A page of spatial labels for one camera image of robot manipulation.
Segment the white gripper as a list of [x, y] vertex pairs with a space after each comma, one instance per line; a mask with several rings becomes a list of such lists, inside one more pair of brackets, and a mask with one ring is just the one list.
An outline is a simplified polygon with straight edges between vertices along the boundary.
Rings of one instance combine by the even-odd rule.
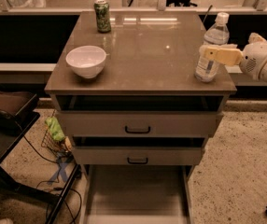
[[251, 33], [243, 53], [237, 48], [201, 45], [200, 55], [208, 61], [235, 66], [240, 63], [243, 73], [254, 80], [267, 80], [267, 42], [257, 33]]

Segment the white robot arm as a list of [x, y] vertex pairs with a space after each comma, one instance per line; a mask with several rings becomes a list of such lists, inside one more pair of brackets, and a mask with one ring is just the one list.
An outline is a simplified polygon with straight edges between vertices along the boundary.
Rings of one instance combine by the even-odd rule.
[[199, 63], [238, 65], [253, 80], [267, 83], [267, 40], [257, 33], [250, 34], [243, 50], [239, 50], [235, 44], [201, 45], [199, 53]]

